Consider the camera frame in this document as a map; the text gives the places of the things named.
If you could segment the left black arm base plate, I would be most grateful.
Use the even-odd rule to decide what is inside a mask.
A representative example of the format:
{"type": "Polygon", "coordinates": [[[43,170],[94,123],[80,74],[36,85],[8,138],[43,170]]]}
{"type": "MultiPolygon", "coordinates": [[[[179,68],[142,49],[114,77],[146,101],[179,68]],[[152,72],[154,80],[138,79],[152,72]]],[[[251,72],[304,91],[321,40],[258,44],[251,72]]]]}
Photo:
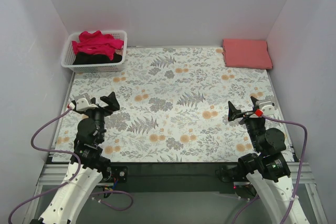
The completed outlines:
{"type": "Polygon", "coordinates": [[[114,186],[115,183],[126,183],[128,180],[127,166],[110,166],[103,170],[103,179],[99,183],[101,186],[114,186]]]}

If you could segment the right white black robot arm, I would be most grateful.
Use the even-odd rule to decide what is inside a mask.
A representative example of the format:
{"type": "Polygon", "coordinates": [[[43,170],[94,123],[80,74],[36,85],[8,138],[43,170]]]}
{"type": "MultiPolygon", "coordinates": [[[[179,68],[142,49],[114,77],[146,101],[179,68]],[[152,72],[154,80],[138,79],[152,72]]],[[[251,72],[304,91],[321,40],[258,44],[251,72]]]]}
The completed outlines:
{"type": "Polygon", "coordinates": [[[265,127],[267,120],[273,120],[275,105],[270,100],[255,97],[251,101],[253,108],[246,112],[228,102],[228,121],[239,120],[246,127],[254,152],[240,157],[237,164],[227,170],[226,176],[233,181],[250,182],[272,223],[308,223],[297,196],[302,164],[293,181],[282,154],[286,149],[284,133],[274,127],[265,127]]]}

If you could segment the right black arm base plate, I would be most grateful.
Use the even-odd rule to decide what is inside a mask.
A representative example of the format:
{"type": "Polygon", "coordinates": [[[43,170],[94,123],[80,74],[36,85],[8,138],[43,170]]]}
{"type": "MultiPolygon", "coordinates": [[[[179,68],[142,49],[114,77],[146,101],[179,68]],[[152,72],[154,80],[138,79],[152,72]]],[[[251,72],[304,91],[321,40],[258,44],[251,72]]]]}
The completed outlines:
{"type": "Polygon", "coordinates": [[[247,186],[250,181],[237,165],[222,165],[215,170],[215,176],[224,183],[233,183],[234,186],[247,186]]]}

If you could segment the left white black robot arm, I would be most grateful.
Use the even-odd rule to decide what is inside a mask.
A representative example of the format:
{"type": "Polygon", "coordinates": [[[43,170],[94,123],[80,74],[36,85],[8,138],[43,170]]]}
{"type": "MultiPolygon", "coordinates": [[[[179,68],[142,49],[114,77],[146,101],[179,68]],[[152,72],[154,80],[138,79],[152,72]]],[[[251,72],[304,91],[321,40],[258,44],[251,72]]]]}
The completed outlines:
{"type": "Polygon", "coordinates": [[[86,115],[77,125],[77,135],[67,171],[62,183],[54,189],[55,195],[45,211],[31,223],[75,223],[85,202],[99,182],[111,178],[111,162],[102,156],[106,133],[105,118],[120,110],[114,92],[100,97],[105,106],[96,103],[88,94],[72,100],[64,115],[69,112],[86,115]]]}

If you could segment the magenta t shirt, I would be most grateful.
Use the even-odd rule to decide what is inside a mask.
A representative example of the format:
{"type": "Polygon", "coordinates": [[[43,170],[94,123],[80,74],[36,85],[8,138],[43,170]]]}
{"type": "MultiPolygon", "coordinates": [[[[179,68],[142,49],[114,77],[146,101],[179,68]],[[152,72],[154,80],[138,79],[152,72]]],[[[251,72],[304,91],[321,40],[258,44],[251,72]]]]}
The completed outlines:
{"type": "Polygon", "coordinates": [[[83,31],[79,37],[79,41],[71,42],[75,55],[85,53],[88,55],[105,55],[109,60],[114,59],[116,50],[121,50],[124,41],[115,38],[112,34],[103,34],[100,30],[94,33],[83,31]]]}

